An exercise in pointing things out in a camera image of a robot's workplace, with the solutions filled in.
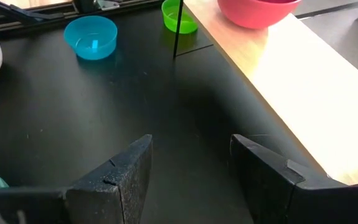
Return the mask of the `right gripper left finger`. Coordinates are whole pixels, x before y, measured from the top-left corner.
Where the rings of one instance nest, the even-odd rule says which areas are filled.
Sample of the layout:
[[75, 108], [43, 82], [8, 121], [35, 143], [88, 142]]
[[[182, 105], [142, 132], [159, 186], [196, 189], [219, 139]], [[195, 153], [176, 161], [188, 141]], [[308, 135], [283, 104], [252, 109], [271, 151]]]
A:
[[153, 137], [66, 187], [0, 188], [0, 224], [139, 224], [153, 164]]

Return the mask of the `black table mat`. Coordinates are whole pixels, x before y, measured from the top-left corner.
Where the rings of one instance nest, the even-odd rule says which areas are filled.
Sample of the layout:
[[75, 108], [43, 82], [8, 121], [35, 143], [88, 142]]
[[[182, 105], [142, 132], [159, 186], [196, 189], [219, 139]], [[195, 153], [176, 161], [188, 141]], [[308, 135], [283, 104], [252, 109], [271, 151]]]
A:
[[141, 224], [252, 224], [230, 170], [231, 135], [313, 165], [203, 32], [175, 38], [158, 9], [113, 21], [116, 51], [99, 61], [74, 54], [63, 24], [0, 38], [9, 185], [67, 185], [150, 134]]

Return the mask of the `large red bowl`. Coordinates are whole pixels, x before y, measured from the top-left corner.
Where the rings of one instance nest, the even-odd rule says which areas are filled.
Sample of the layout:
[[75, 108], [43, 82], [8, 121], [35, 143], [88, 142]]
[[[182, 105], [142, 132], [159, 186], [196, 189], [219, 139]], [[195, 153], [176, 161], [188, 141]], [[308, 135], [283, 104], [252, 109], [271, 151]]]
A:
[[248, 29], [264, 29], [291, 14], [302, 0], [217, 0], [222, 14]]

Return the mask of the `small cyan translucent bowl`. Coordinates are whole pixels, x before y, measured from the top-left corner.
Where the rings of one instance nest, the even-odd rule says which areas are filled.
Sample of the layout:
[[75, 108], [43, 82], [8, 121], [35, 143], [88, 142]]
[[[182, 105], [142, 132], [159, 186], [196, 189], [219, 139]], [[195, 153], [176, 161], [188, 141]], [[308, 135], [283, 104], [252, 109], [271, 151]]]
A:
[[84, 16], [70, 22], [64, 30], [64, 41], [85, 60], [101, 60], [116, 49], [118, 28], [103, 16]]

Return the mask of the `wooden shelf black metal legs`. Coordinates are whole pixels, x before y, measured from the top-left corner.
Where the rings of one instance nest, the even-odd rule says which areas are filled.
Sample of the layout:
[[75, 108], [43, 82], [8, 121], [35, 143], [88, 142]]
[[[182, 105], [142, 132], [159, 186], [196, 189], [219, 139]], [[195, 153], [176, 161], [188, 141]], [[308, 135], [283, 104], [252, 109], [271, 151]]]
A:
[[217, 0], [180, 2], [313, 165], [358, 184], [358, 69], [293, 15], [246, 29]]

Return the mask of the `small green translucent bowl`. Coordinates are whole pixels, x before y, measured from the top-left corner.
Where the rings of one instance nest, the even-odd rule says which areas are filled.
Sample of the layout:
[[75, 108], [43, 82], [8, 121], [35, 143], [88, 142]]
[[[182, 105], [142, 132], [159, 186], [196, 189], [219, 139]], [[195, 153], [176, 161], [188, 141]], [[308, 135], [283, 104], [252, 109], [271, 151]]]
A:
[[191, 16], [189, 16], [184, 9], [180, 20], [179, 18], [180, 0], [165, 0], [162, 3], [161, 10], [163, 14], [164, 25], [172, 32], [177, 31], [177, 24], [180, 23], [180, 34], [191, 34], [198, 29], [197, 24]]

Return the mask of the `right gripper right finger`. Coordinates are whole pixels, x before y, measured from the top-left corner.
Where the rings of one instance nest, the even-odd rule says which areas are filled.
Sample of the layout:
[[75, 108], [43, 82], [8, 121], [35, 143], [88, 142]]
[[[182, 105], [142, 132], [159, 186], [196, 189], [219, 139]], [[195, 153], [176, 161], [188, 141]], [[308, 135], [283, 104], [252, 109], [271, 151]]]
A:
[[346, 185], [239, 134], [230, 157], [254, 224], [358, 224], [358, 184]]

